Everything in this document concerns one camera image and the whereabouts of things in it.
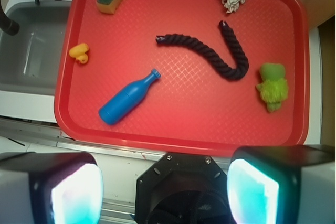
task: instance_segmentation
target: sink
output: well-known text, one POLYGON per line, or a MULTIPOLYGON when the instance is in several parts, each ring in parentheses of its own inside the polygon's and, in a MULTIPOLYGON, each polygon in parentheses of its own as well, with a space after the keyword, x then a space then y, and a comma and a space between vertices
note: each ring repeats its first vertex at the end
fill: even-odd
POLYGON ((20 31, 0 32, 0 90, 54 95, 70 4, 25 2, 8 10, 20 31))

